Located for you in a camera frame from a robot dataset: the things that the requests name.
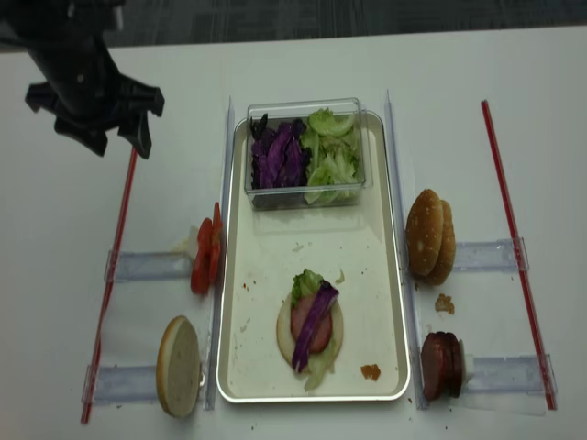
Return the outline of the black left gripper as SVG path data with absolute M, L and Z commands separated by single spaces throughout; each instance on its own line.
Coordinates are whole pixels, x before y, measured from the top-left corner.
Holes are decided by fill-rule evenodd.
M 30 39 L 27 46 L 45 81 L 28 87 L 25 102 L 55 115 L 57 134 L 103 157 L 105 132 L 116 128 L 141 158 L 150 157 L 148 114 L 162 116 L 162 91 L 122 74 L 101 32 Z

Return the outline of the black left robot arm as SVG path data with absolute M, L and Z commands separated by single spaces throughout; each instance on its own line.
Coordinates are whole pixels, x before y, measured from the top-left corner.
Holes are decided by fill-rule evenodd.
M 148 115 L 161 116 L 161 89 L 123 75 L 103 40 L 123 26 L 121 1 L 4 1 L 1 20 L 13 37 L 2 43 L 28 52 L 44 82 L 28 87 L 33 112 L 55 117 L 56 133 L 104 156 L 106 133 L 117 134 L 147 159 Z

